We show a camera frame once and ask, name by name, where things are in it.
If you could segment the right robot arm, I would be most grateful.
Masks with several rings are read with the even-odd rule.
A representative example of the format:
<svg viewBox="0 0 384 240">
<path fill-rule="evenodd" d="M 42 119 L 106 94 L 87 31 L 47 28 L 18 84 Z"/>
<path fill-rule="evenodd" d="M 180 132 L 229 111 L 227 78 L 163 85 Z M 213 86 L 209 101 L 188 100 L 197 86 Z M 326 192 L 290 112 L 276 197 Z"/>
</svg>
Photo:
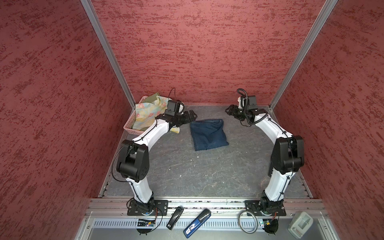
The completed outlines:
<svg viewBox="0 0 384 240">
<path fill-rule="evenodd" d="M 305 164 L 303 138 L 284 130 L 263 109 L 245 110 L 231 105 L 225 112 L 241 122 L 253 118 L 249 125 L 260 128 L 274 143 L 268 173 L 271 178 L 257 210 L 264 216 L 277 214 L 284 209 L 285 192 L 290 181 Z"/>
</svg>

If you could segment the blue denim skirt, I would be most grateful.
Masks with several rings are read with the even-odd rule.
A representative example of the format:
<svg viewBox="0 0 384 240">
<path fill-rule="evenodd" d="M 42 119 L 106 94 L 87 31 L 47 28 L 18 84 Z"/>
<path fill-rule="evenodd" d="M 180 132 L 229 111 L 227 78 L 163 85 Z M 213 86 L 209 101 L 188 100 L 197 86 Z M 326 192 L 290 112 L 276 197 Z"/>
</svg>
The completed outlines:
<svg viewBox="0 0 384 240">
<path fill-rule="evenodd" d="M 190 123 L 195 151 L 205 151 L 228 146 L 222 119 L 208 119 Z"/>
</svg>

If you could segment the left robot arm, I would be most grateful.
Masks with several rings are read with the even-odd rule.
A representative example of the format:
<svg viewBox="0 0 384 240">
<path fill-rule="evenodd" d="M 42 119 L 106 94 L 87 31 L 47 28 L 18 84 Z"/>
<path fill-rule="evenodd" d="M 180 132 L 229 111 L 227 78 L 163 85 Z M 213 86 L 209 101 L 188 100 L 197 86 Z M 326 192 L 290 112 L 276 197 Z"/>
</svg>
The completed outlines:
<svg viewBox="0 0 384 240">
<path fill-rule="evenodd" d="M 166 112 L 157 116 L 155 122 L 143 134 L 122 142 L 117 154 L 116 171 L 130 184 L 134 193 L 131 202 L 140 214 L 148 216 L 156 211 L 154 193 L 147 179 L 151 148 L 170 129 L 192 123 L 197 117 L 192 110 L 182 113 Z"/>
</svg>

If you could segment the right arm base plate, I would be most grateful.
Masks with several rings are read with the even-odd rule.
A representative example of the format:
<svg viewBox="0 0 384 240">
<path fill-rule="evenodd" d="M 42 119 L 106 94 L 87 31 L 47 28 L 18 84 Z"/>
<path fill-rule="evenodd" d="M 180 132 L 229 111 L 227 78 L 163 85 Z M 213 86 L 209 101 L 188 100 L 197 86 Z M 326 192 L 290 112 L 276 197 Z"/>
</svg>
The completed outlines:
<svg viewBox="0 0 384 240">
<path fill-rule="evenodd" d="M 268 199 L 261 200 L 247 200 L 245 201 L 246 210 L 254 213 L 256 216 L 277 216 L 277 217 L 285 217 L 287 215 L 284 200 L 274 202 L 269 201 Z"/>
</svg>

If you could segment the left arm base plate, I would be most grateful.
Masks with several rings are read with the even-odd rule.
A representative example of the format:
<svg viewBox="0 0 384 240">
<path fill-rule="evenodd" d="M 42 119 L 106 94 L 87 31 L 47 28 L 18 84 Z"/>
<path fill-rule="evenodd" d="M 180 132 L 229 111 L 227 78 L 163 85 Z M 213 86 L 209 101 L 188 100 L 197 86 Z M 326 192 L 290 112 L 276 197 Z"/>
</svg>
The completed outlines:
<svg viewBox="0 0 384 240">
<path fill-rule="evenodd" d="M 167 200 L 154 200 L 150 201 L 148 205 L 144 205 L 136 200 L 131 200 L 127 206 L 128 216 L 165 216 L 168 211 L 169 201 Z"/>
</svg>

